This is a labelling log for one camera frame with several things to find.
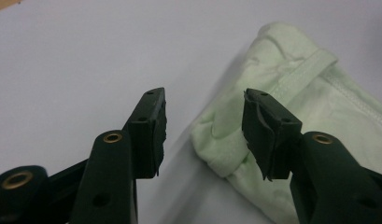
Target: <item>garment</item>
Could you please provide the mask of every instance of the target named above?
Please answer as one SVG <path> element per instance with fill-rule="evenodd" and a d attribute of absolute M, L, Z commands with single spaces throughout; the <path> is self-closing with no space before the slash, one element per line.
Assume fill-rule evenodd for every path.
<path fill-rule="evenodd" d="M 288 180 L 263 181 L 241 131 L 244 90 L 266 91 L 303 122 L 302 133 L 339 138 L 361 166 L 382 174 L 382 104 L 329 51 L 298 28 L 261 28 L 238 79 L 192 124 L 197 155 L 276 223 L 298 223 Z"/>

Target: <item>gray surface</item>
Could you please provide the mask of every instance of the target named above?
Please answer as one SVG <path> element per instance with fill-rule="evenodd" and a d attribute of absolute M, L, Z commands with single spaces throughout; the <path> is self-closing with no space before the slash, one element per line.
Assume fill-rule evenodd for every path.
<path fill-rule="evenodd" d="M 196 158 L 188 127 L 270 21 L 301 27 L 382 102 L 382 1 L 27 0 L 0 11 L 0 174 L 84 160 L 164 86 L 166 157 L 159 178 L 139 181 L 140 223 L 269 223 Z"/>

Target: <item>cloth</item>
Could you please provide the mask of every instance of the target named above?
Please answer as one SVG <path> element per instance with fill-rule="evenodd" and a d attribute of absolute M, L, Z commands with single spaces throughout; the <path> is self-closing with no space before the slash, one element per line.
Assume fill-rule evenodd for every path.
<path fill-rule="evenodd" d="M 197 155 L 274 222 L 298 223 L 288 180 L 263 181 L 241 131 L 244 90 L 266 91 L 303 122 L 302 133 L 339 138 L 361 166 L 382 174 L 382 104 L 298 28 L 261 28 L 238 79 L 192 124 Z"/>

